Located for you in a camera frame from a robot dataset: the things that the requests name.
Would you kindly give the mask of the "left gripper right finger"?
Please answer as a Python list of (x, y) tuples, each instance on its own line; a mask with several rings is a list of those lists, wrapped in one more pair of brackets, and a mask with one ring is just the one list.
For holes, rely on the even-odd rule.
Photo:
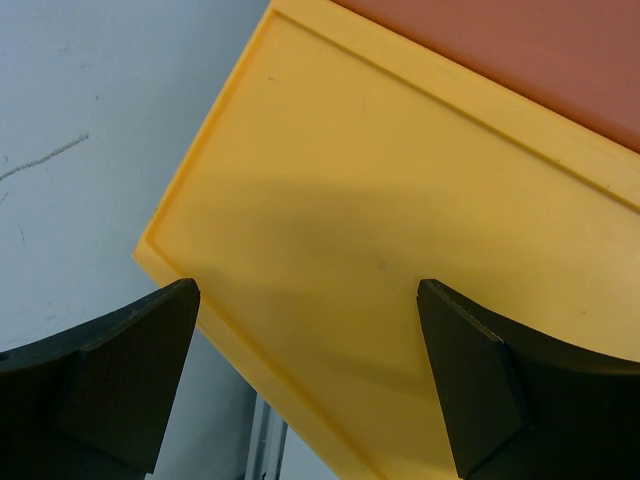
[(417, 290), (462, 479), (635, 479), (639, 366), (507, 317), (449, 286)]

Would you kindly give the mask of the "yellow drawer cabinet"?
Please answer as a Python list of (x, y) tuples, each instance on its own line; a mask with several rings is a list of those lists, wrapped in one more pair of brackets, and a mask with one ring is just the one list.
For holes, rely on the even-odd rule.
[(331, 1), (270, 3), (134, 256), (342, 479), (452, 479), (434, 278), (639, 357), (639, 157)]

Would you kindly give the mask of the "orange drawer cabinet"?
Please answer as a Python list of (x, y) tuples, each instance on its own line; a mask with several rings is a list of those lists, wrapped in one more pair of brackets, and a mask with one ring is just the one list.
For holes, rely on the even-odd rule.
[(636, 1), (345, 1), (343, 7), (639, 149)]

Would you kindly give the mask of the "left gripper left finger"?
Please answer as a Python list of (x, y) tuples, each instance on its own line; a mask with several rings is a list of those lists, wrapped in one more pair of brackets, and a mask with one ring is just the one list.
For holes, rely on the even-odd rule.
[(200, 291), (180, 279), (125, 307), (1, 354), (4, 479), (153, 473)]

